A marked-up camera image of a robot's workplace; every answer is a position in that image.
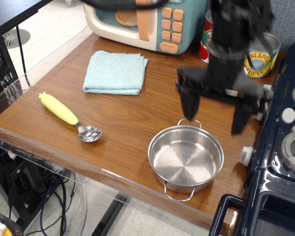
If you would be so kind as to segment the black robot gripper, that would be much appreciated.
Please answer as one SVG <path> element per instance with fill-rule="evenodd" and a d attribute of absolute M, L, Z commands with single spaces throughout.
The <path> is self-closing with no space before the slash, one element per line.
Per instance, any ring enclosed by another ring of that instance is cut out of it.
<path fill-rule="evenodd" d="M 225 101 L 236 105 L 232 135 L 240 134 L 249 122 L 254 108 L 244 104 L 270 100 L 270 89 L 264 88 L 244 72 L 246 50 L 228 52 L 211 49 L 208 67 L 179 66 L 176 68 L 176 88 L 186 119 L 192 120 L 197 113 L 200 97 Z M 225 89 L 238 91 L 238 96 L 226 95 Z"/>

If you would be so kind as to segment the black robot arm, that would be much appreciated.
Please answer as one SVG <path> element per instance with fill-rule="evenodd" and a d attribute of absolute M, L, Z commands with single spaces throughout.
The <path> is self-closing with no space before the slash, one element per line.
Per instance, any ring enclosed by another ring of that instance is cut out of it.
<path fill-rule="evenodd" d="M 260 40 L 271 51 L 264 32 L 273 14 L 267 0 L 211 0 L 213 37 L 207 68 L 179 67 L 177 89 L 184 116 L 192 119 L 200 97 L 233 104 L 232 133 L 240 133 L 259 105 L 271 97 L 244 72 L 249 44 Z M 87 0 L 87 23 L 99 36 L 155 52 L 178 55 L 204 28 L 204 0 Z"/>

